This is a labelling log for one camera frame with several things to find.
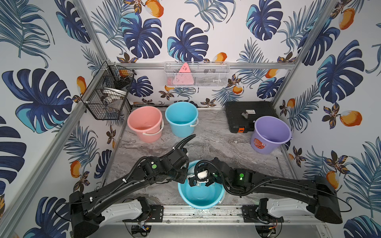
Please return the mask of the clear wall shelf basket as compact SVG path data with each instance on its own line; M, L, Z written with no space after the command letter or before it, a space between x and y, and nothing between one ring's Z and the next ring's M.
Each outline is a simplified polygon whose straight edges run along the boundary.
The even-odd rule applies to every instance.
M164 72L169 87L223 87L228 83L230 65L227 62L187 62L194 78L194 85L174 86L172 81L185 62L166 62Z

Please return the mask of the pink triangle item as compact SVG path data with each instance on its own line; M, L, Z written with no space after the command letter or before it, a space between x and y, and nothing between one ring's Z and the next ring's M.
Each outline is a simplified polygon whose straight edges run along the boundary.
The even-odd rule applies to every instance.
M184 63L172 81L174 86L194 85L194 78L188 63Z

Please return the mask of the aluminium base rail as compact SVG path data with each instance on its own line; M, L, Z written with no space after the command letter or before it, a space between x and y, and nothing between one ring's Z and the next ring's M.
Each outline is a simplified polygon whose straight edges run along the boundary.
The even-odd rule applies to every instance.
M122 225L126 223L126 203L116 204L102 213L105 220L100 227L106 225ZM239 205L217 205L211 209L195 209L188 205L164 205L149 215L146 225L249 225L244 221L242 207Z

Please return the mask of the teal bucket with label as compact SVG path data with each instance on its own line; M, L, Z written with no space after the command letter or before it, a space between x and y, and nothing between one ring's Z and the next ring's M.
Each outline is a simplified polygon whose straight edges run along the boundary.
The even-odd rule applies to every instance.
M194 175L194 167L197 162L198 160L190 162L187 179ZM190 186L187 179L185 183L178 183L178 191L183 201L189 206L196 209L209 209L223 201L225 197L223 185L214 183L205 186L205 183L200 183Z

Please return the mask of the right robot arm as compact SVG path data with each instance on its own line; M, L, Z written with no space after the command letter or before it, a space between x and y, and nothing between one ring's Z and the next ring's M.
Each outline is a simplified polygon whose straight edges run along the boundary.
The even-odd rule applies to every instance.
M250 169L231 168L227 163L214 158L200 160L194 166L194 175L188 179L190 186L205 182L206 186L221 184L234 196L251 193L268 193L298 200L307 204L307 211L315 218L330 224L341 224L342 211L333 186L322 176L313 179L289 179L262 174Z

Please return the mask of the silver metal pipe fitting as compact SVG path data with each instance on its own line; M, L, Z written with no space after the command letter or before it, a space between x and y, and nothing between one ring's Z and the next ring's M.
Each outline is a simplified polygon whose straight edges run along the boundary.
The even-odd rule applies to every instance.
M242 117L245 118L245 119L247 120L248 117L249 117L249 114L248 114L248 113L242 113Z

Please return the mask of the pink plastic bucket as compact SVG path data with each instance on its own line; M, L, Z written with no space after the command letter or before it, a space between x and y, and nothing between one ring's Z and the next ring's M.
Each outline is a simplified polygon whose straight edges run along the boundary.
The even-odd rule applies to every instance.
M133 110L127 123L142 142L153 143L160 139L164 129L162 112L156 107L144 106Z

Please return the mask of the purple plastic bucket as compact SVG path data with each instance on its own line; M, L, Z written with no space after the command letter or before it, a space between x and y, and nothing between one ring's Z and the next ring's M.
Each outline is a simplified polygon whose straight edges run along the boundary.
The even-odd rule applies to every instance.
M260 117L254 122L254 128L251 146L261 154L270 154L292 139L290 127L276 117Z

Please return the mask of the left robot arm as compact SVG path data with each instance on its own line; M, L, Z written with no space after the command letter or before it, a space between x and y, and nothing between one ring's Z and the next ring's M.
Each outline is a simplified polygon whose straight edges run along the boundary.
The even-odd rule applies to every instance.
M185 183L190 162L185 145L194 138L194 134L186 137L161 157L139 158L128 174L107 186L88 193L73 192L69 196L73 236L86 238L95 233L106 219L102 212L137 190L164 181Z

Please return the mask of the black tool case orange latches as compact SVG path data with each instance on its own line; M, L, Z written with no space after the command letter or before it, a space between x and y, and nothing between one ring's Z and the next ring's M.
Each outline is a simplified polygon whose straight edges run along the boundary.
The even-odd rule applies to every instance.
M231 133L254 131L255 121L260 117L278 117L271 102L267 101L231 101L224 108Z

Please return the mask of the teal plastic bucket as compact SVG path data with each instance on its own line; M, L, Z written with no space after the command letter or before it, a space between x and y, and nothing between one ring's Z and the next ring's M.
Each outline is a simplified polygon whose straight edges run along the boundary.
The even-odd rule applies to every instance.
M166 109L165 118L175 136L188 137L198 125L198 109L189 102L177 102Z

